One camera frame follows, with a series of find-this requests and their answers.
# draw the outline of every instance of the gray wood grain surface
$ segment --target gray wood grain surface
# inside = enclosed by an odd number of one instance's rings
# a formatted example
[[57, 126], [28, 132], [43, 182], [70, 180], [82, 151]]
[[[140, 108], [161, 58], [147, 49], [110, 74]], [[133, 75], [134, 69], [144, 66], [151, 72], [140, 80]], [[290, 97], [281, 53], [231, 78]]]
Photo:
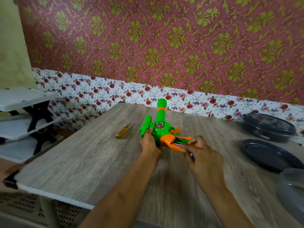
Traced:
[[[102, 116], [34, 160], [16, 176], [18, 186], [86, 208], [94, 205], [123, 176], [141, 152], [138, 127], [157, 109], [119, 103]], [[224, 157], [228, 188], [255, 227], [302, 227], [276, 196], [278, 175], [248, 160], [239, 150], [242, 140], [256, 138], [240, 123], [167, 111], [166, 121], [181, 136], [202, 135]], [[115, 135], [130, 124], [117, 140]], [[276, 145], [304, 161], [304, 150], [294, 142]], [[206, 196], [178, 152], [162, 148], [138, 218], [160, 226], [221, 227]]]

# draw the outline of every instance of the person's left hand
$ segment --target person's left hand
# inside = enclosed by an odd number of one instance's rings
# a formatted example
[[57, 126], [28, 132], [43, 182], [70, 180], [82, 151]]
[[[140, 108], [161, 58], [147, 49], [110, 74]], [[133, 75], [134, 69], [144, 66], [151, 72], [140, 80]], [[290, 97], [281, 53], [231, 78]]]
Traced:
[[147, 129], [143, 138], [140, 139], [140, 144], [143, 153], [161, 153], [160, 149], [156, 147], [154, 137], [151, 135], [153, 128]]

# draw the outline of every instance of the screwdriver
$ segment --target screwdriver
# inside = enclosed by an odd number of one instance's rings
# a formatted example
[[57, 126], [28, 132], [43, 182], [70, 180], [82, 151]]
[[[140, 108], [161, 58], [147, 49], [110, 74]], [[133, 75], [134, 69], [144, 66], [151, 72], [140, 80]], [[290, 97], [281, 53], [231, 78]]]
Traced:
[[128, 130], [128, 127], [129, 125], [125, 126], [115, 137], [119, 139]]

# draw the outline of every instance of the toy gun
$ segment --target toy gun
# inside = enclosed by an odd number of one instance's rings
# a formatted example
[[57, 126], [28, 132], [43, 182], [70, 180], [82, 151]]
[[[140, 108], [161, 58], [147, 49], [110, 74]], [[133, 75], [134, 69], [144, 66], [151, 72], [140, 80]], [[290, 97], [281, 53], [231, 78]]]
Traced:
[[181, 144], [188, 144], [192, 137], [178, 137], [177, 133], [181, 130], [177, 127], [170, 126], [165, 120], [167, 101], [163, 98], [157, 102], [157, 116], [155, 122], [152, 122], [151, 116], [146, 116], [145, 124], [139, 127], [141, 138], [143, 138], [147, 129], [153, 128], [152, 136], [157, 146], [165, 146], [174, 151], [180, 151]]

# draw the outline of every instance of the toy gun handle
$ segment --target toy gun handle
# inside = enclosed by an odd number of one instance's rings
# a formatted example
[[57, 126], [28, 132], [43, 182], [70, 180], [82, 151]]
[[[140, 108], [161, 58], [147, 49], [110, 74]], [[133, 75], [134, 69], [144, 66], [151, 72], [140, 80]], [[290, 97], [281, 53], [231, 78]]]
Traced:
[[152, 117], [146, 116], [145, 124], [139, 127], [139, 131], [141, 131], [141, 135], [140, 135], [141, 138], [143, 138], [143, 136], [145, 135], [146, 130], [151, 128], [151, 122], [152, 122]]

